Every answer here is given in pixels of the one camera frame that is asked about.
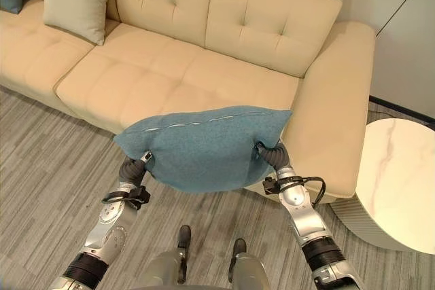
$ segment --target seat cushion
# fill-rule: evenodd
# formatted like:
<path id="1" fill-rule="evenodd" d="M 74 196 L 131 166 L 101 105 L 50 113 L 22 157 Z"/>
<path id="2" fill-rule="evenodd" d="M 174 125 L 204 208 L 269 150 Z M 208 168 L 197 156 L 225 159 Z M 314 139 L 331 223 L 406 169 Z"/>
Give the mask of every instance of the seat cushion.
<path id="1" fill-rule="evenodd" d="M 74 115 L 54 89 L 94 46 L 44 25 L 43 12 L 42 0 L 26 0 L 19 15 L 0 11 L 0 84 Z"/>
<path id="2" fill-rule="evenodd" d="M 57 95 L 91 124 L 119 133 L 166 113 L 289 109 L 299 81 L 122 23 L 59 83 Z"/>

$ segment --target beige sofa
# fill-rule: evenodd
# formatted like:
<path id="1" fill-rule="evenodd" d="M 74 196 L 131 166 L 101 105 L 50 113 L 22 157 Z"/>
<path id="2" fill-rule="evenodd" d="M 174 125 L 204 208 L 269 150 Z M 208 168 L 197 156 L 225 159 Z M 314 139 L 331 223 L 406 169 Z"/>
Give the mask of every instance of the beige sofa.
<path id="1" fill-rule="evenodd" d="M 145 117 L 292 108 L 298 174 L 354 194 L 375 36 L 341 0 L 108 0 L 103 46 L 45 26 L 43 0 L 0 13 L 0 83 L 119 133 Z M 264 194 L 261 184 L 250 189 Z"/>

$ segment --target white marble table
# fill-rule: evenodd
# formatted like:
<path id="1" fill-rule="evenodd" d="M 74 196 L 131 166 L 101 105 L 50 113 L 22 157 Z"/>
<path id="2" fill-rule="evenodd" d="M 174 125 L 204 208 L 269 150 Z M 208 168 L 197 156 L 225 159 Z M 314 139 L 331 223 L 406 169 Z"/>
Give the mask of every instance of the white marble table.
<path id="1" fill-rule="evenodd" d="M 367 125 L 356 195 L 331 207 L 370 244 L 435 254 L 435 132 L 402 119 Z"/>

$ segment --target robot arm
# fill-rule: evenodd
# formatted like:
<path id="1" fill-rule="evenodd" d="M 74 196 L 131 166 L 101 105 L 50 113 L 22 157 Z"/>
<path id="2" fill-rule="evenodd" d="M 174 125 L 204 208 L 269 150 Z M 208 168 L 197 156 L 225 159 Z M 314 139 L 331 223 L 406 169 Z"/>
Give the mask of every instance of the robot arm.
<path id="1" fill-rule="evenodd" d="M 277 180 L 266 178 L 263 183 L 266 194 L 279 194 L 279 200 L 290 214 L 293 232 L 312 271 L 319 290 L 363 290 L 363 283 L 353 266 L 345 259 L 335 244 L 332 234 L 315 210 L 315 205 L 325 192 L 325 183 L 318 177 L 302 178 L 296 175 L 287 150 L 279 142 L 273 149 L 257 144 L 257 150 L 276 171 Z M 310 180 L 322 181 L 322 189 L 311 204 L 304 184 Z"/>
<path id="2" fill-rule="evenodd" d="M 82 250 L 64 274 L 51 285 L 52 290 L 94 290 L 108 267 L 124 249 L 126 238 L 142 204 L 150 195 L 141 186 L 146 152 L 140 160 L 127 158 L 120 168 L 120 185 L 103 199 L 99 220 L 89 233 Z"/>

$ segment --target striped carpet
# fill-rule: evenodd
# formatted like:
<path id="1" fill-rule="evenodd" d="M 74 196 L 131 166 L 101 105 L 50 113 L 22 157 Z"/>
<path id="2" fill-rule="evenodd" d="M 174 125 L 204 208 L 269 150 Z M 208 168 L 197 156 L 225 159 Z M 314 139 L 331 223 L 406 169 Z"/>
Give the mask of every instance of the striped carpet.
<path id="1" fill-rule="evenodd" d="M 92 229 L 124 156 L 109 132 L 5 88 L 0 101 L 0 289 L 48 289 Z M 370 119 L 383 114 L 372 112 Z M 132 287 L 185 223 L 193 233 L 189 284 L 229 288 L 230 252 L 242 236 L 264 262 L 272 289 L 315 289 L 276 202 L 247 190 L 183 194 L 153 180 L 147 189 L 151 201 L 98 289 Z M 349 232 L 328 205 L 319 211 L 367 289 L 435 290 L 435 256 L 376 248 Z"/>

